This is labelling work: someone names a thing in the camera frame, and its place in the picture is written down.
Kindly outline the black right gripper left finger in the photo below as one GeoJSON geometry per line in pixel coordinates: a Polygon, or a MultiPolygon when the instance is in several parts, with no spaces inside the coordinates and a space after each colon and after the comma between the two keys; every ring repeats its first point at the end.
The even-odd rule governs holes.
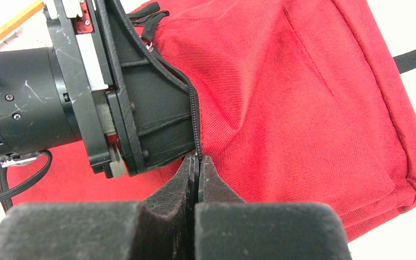
{"type": "Polygon", "coordinates": [[[183,159],[176,174],[145,200],[147,259],[194,259],[197,156],[183,159]]]}

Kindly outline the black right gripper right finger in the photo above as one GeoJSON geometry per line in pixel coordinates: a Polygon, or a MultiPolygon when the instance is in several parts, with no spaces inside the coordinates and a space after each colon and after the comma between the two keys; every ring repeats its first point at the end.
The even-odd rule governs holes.
{"type": "Polygon", "coordinates": [[[218,174],[210,156],[203,156],[200,163],[199,203],[245,203],[218,174]]]}

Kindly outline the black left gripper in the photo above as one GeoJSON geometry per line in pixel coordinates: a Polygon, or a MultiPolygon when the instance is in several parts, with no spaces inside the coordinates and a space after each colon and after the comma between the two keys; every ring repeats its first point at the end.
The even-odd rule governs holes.
{"type": "Polygon", "coordinates": [[[0,52],[0,165],[82,141],[107,178],[194,152],[190,82],[153,45],[159,3],[44,1],[52,45],[0,52]]]}

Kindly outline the red student backpack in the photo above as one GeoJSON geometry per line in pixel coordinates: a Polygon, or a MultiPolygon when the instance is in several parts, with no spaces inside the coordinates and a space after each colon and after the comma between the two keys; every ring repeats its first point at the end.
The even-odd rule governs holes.
{"type": "Polygon", "coordinates": [[[162,1],[149,43],[195,89],[172,127],[253,203],[330,205],[350,241],[416,207],[416,114],[366,1],[162,1]]]}

